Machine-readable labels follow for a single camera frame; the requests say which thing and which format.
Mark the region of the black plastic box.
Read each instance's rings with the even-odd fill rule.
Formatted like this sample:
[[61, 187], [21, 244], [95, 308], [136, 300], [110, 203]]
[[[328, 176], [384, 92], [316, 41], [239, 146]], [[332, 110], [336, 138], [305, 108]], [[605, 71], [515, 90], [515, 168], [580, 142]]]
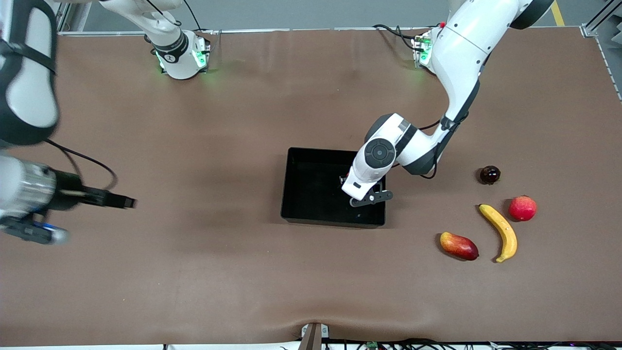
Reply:
[[354, 208], [342, 191], [356, 151], [289, 148], [280, 215], [287, 222], [343, 228], [380, 228], [386, 204]]

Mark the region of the yellow banana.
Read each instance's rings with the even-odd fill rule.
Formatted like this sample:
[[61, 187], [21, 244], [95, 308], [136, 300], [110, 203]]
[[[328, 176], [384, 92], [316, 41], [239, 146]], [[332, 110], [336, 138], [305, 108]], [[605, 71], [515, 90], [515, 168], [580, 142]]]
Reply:
[[502, 247], [495, 259], [496, 263], [502, 263], [514, 257], [518, 250], [518, 239], [510, 223], [488, 204], [479, 204], [478, 209], [484, 218], [495, 227], [501, 238]]

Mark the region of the round red apple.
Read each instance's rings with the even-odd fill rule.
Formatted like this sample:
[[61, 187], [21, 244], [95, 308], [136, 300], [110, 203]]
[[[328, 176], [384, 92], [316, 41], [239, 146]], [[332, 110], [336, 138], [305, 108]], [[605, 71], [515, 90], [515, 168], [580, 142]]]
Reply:
[[526, 195], [514, 197], [507, 212], [515, 221], [530, 221], [537, 213], [537, 202]]

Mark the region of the red yellow mango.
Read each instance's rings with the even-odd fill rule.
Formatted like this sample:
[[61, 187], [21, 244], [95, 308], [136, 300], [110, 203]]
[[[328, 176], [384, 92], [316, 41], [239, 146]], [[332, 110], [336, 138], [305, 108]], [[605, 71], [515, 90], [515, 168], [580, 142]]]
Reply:
[[477, 246], [467, 237], [443, 232], [439, 243], [445, 253], [463, 261], [475, 261], [479, 257]]

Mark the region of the brown table mat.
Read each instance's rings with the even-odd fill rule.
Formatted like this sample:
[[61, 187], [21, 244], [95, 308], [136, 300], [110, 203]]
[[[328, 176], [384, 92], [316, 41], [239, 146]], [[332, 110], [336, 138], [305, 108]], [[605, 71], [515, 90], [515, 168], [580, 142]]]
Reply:
[[[0, 345], [277, 343], [313, 321], [360, 340], [622, 340], [622, 104], [595, 40], [509, 31], [436, 177], [387, 176], [378, 229], [284, 221], [287, 151], [357, 150], [387, 113], [432, 124], [435, 77], [373, 30], [212, 42], [209, 73], [176, 81], [142, 37], [59, 38], [54, 140], [138, 205], [51, 213], [64, 245], [0, 233]], [[530, 221], [507, 212], [522, 195]], [[511, 259], [479, 204], [514, 229]], [[445, 253], [443, 232], [479, 257]]]

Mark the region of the aluminium frame profile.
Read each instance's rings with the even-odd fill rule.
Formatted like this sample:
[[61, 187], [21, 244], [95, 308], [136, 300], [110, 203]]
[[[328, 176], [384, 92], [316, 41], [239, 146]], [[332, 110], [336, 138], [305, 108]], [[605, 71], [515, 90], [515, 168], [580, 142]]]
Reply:
[[604, 1], [604, 7], [581, 24], [580, 31], [584, 38], [595, 38], [622, 104], [622, 0]]
[[56, 29], [60, 33], [82, 33], [94, 2], [96, 0], [53, 0]]

